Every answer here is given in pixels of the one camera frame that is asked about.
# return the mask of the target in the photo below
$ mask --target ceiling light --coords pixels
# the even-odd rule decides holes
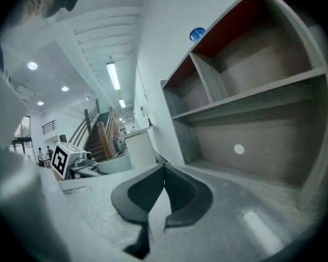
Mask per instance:
[[[114,86],[114,89],[115,90],[119,90],[120,89],[120,85],[119,85],[119,81],[118,81],[118,76],[116,74],[114,62],[107,63],[106,64],[106,67],[107,67],[107,71],[108,71],[110,80],[112,81],[112,84]]]
[[[125,108],[125,102],[124,102],[123,99],[120,99],[119,100],[119,103],[120,103],[120,105],[121,105],[122,108]]]
[[[35,62],[29,62],[27,66],[30,70],[38,69],[38,65]]]

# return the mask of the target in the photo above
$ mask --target shelf board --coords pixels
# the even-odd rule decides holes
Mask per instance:
[[[173,116],[172,119],[187,117],[189,121],[197,121],[308,100],[312,97],[312,88],[304,81],[324,74],[323,68],[313,69]]]

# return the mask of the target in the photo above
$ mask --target white table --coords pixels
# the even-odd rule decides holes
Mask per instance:
[[[135,169],[156,163],[153,146],[148,135],[148,130],[154,127],[151,126],[119,137],[125,140],[131,164]]]

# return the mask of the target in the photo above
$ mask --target round hole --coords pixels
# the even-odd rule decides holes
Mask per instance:
[[[237,154],[243,154],[244,153],[244,147],[242,145],[235,145],[235,152]]]

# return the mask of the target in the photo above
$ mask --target blue object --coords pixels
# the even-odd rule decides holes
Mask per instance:
[[[198,28],[192,30],[192,32],[190,34],[191,41],[194,41],[196,43],[205,31],[206,30],[202,27],[198,27]]]

